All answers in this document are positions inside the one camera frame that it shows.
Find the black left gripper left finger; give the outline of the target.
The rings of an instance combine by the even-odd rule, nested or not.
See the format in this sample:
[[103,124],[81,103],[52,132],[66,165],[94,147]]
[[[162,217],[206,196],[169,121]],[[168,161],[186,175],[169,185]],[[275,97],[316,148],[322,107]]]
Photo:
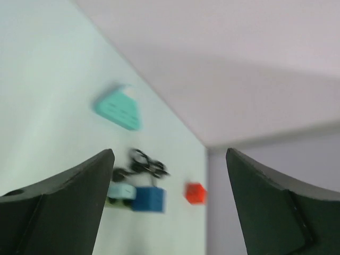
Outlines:
[[92,254],[114,153],[1,196],[1,254]]

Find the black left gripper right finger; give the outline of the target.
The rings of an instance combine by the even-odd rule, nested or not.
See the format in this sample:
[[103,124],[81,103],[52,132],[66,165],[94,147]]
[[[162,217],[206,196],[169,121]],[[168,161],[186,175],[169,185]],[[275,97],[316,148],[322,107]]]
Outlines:
[[248,254],[339,254],[339,192],[229,148],[226,165]]

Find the light blue plug charger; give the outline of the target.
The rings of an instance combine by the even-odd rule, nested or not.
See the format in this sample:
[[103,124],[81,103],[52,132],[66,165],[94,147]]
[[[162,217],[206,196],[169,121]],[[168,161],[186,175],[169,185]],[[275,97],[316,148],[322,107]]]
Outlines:
[[111,183],[108,188],[107,196],[111,199],[134,200],[136,198],[136,188],[125,183]]

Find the red cube socket adapter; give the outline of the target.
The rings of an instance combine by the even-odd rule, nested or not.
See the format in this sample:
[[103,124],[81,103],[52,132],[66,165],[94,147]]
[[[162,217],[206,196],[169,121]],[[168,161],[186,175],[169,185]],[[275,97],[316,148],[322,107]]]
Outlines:
[[185,184],[184,197],[191,205],[204,205],[207,198],[207,190],[201,183],[187,182]]

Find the blue cube socket adapter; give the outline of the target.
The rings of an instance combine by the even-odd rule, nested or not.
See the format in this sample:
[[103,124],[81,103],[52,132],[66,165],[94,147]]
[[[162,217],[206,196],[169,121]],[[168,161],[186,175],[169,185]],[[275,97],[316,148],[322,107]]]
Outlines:
[[156,186],[136,187],[136,196],[132,201],[133,211],[163,213],[166,191]]

